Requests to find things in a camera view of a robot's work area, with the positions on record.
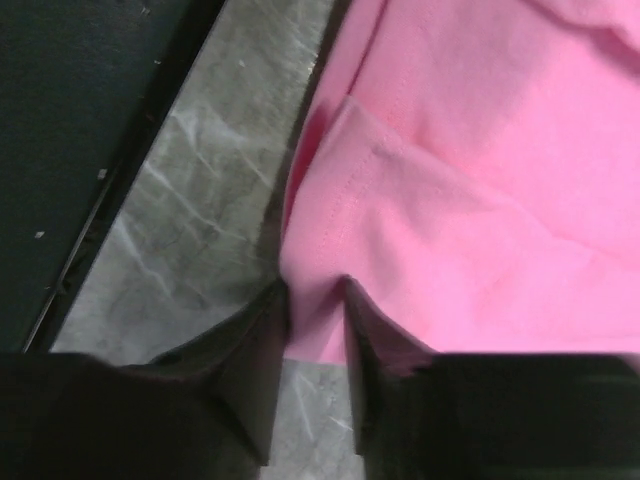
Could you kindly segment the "light pink t shirt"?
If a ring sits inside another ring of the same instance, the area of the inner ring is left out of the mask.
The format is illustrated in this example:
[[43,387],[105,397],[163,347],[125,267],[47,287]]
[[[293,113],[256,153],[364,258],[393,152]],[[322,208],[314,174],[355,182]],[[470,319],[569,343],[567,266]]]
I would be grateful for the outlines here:
[[290,358],[342,280],[441,352],[639,349],[639,5],[355,1],[284,206]]

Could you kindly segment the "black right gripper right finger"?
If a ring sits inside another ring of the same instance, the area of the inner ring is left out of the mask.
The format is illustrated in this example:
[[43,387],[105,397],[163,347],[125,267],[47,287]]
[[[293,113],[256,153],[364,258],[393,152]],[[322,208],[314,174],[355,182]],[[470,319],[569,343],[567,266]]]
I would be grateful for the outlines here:
[[369,479],[635,479],[639,359],[438,353],[344,281],[354,447]]

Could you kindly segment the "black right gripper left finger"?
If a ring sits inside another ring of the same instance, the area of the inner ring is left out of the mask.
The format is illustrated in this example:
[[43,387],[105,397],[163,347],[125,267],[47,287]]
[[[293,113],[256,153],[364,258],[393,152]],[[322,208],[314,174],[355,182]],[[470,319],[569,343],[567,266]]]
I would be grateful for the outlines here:
[[146,364],[1,358],[5,479],[254,479],[270,458],[288,290]]

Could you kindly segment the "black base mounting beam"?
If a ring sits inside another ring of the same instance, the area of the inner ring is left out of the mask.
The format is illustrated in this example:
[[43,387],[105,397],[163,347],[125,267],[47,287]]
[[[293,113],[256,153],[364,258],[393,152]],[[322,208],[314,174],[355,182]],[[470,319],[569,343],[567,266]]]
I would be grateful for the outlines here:
[[54,343],[223,5],[1,4],[1,349]]

